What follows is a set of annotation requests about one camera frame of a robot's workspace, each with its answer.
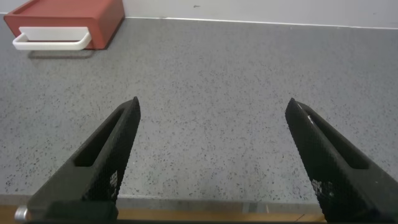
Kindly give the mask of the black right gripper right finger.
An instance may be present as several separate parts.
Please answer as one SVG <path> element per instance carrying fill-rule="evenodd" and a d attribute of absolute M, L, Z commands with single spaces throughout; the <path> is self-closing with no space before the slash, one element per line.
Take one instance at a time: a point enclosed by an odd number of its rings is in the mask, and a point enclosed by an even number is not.
<path fill-rule="evenodd" d="M 326 221 L 397 221 L 396 180 L 309 106 L 291 99 L 285 118 Z"/>

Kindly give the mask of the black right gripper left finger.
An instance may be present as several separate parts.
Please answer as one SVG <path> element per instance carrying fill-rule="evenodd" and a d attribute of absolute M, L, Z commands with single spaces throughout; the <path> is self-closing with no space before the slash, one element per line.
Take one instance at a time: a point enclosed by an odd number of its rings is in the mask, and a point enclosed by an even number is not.
<path fill-rule="evenodd" d="M 32 222 L 113 222 L 141 119 L 139 100 L 119 105 L 29 199 Z"/>

